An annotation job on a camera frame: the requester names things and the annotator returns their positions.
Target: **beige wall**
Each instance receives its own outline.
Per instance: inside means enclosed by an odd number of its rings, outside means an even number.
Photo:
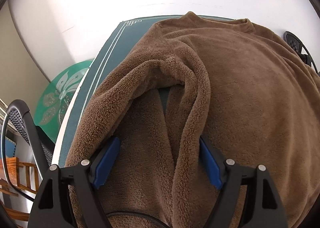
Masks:
[[[34,115],[48,84],[21,42],[6,2],[0,10],[0,98],[7,105],[22,99]]]

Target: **blue pad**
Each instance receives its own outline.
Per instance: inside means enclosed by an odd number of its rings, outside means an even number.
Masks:
[[[210,183],[214,185],[217,189],[221,189],[222,185],[225,183],[225,167],[223,165],[222,154],[209,143],[206,144],[205,140],[200,137],[200,160],[204,166]]]
[[[110,142],[110,145],[95,169],[95,178],[92,182],[92,186],[95,189],[105,184],[120,151],[120,140],[118,137],[111,137],[111,140],[108,142]]]

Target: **wall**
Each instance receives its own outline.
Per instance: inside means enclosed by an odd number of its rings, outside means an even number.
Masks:
[[[249,18],[280,36],[291,31],[320,67],[320,20],[308,0],[9,0],[9,5],[22,39],[49,79],[95,57],[121,21],[188,11]]]
[[[8,2],[0,10],[0,97],[24,100],[32,115],[48,80],[35,65],[14,27]]]

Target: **green round stool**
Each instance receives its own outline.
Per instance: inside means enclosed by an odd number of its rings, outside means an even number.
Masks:
[[[92,60],[74,64],[61,72],[40,97],[34,122],[56,143],[70,101]]]

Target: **brown fabric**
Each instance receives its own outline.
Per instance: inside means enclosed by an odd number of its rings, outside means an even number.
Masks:
[[[168,86],[164,114],[157,89]],[[313,69],[269,29],[189,12],[154,24],[103,81],[66,165],[117,135],[121,151],[99,189],[105,212],[132,210],[174,228],[202,227],[218,194],[198,160],[204,132],[225,157],[267,166],[289,227],[297,227],[320,192],[319,88]],[[76,205],[75,212],[80,218]],[[110,222],[156,227],[128,216]]]

